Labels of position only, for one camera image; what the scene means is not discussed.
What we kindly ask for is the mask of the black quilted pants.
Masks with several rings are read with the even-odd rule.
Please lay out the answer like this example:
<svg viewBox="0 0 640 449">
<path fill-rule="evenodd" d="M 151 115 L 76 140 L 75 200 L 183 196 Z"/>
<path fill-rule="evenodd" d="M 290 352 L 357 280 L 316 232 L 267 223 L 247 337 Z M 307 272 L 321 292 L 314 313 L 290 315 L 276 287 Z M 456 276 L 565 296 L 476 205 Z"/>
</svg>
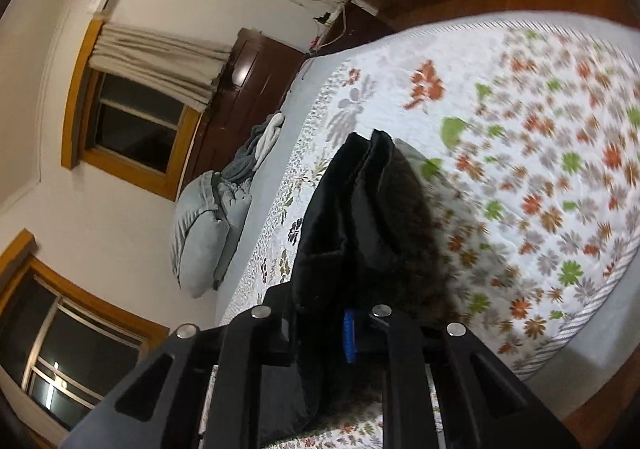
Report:
<svg viewBox="0 0 640 449">
<path fill-rule="evenodd" d="M 374 381 L 367 315 L 376 305 L 436 325 L 452 305 L 419 180 L 382 130 L 348 136 L 314 189 L 283 296 L 293 361 L 262 371 L 260 435 L 303 432 Z M 347 362 L 343 319 L 355 313 L 357 358 Z"/>
</svg>

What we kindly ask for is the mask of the grey blue pillow stack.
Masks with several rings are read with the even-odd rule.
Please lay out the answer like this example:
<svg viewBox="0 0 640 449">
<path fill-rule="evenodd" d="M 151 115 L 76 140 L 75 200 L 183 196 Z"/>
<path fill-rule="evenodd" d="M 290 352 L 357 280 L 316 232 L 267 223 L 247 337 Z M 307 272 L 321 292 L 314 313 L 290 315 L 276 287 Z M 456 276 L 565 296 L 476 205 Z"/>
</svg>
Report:
<svg viewBox="0 0 640 449">
<path fill-rule="evenodd" d="M 252 203 L 250 182 L 204 172 L 180 194 L 170 238 L 171 270 L 180 290 L 198 299 L 218 290 L 234 256 Z"/>
</svg>

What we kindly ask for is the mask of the dark grey blanket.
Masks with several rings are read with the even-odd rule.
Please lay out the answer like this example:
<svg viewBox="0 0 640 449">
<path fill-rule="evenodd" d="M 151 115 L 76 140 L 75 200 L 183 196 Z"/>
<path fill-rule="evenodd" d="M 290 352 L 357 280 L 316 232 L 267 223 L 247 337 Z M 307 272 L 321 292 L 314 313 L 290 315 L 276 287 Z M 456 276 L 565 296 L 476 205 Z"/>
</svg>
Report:
<svg viewBox="0 0 640 449">
<path fill-rule="evenodd" d="M 239 147 L 232 161 L 220 172 L 222 179 L 240 184 L 252 177 L 253 169 L 257 163 L 255 151 L 267 126 L 267 123 L 262 123 L 252 127 L 250 138 Z"/>
</svg>

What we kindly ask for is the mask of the white fleece cloth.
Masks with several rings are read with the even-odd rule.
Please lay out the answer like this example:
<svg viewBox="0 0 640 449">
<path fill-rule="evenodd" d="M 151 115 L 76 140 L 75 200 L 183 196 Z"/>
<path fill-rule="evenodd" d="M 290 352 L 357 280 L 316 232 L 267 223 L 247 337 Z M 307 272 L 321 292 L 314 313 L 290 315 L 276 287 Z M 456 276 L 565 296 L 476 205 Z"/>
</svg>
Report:
<svg viewBox="0 0 640 449">
<path fill-rule="evenodd" d="M 265 130 L 262 132 L 262 135 L 260 135 L 254 151 L 255 170 L 264 163 L 266 157 L 277 143 L 284 121 L 285 116 L 280 112 L 273 114 L 273 116 L 268 120 Z"/>
</svg>

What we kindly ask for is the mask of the dark wooden headboard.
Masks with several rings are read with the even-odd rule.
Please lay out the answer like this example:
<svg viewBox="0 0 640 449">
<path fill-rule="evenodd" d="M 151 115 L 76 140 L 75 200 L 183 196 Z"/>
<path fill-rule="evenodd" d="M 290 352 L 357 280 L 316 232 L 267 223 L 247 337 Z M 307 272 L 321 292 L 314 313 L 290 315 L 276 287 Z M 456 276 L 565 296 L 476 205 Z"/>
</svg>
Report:
<svg viewBox="0 0 640 449">
<path fill-rule="evenodd" d="M 252 128 L 280 109 L 305 59 L 303 51 L 261 32 L 239 31 L 212 103 L 196 128 L 183 186 L 231 162 Z"/>
</svg>

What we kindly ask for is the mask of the wooden framed side window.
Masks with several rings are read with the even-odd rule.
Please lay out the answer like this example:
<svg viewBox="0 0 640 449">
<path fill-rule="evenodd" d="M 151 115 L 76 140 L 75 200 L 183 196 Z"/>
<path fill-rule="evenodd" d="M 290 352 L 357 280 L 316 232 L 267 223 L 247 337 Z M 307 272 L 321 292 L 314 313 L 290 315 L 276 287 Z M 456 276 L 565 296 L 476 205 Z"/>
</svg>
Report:
<svg viewBox="0 0 640 449">
<path fill-rule="evenodd" d="M 23 229 L 1 251 L 1 392 L 57 445 L 168 335 L 73 284 Z"/>
</svg>

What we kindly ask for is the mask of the wooden framed rear window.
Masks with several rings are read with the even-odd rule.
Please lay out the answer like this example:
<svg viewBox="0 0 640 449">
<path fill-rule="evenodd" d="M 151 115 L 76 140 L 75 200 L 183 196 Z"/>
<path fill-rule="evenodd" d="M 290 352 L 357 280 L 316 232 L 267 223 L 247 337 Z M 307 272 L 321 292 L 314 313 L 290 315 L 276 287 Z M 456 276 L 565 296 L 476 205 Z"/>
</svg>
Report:
<svg viewBox="0 0 640 449">
<path fill-rule="evenodd" d="M 167 200 L 177 198 L 201 114 L 148 87 L 91 68 L 103 22 L 82 39 L 68 88 L 61 166 L 87 163 Z"/>
</svg>

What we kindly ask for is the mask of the beige curtain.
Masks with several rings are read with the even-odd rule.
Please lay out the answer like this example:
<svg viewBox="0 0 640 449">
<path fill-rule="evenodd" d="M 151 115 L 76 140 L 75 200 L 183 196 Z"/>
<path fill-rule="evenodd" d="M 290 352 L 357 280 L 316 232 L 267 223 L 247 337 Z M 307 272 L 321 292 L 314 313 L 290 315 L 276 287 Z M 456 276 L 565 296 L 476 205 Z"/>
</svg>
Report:
<svg viewBox="0 0 640 449">
<path fill-rule="evenodd" d="M 107 23 L 88 65 L 131 80 L 203 113 L 212 102 L 232 48 L 219 42 Z"/>
</svg>

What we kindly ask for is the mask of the dark wooden nightstand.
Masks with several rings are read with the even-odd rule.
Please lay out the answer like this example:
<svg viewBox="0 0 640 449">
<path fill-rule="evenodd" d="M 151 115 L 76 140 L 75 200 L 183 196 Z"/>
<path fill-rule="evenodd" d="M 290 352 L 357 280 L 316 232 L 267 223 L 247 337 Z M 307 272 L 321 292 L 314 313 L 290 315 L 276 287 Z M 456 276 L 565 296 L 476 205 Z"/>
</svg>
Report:
<svg viewBox="0 0 640 449">
<path fill-rule="evenodd" d="M 311 45 L 312 56 L 357 48 L 393 34 L 384 21 L 349 0 L 328 19 L 328 26 Z"/>
</svg>

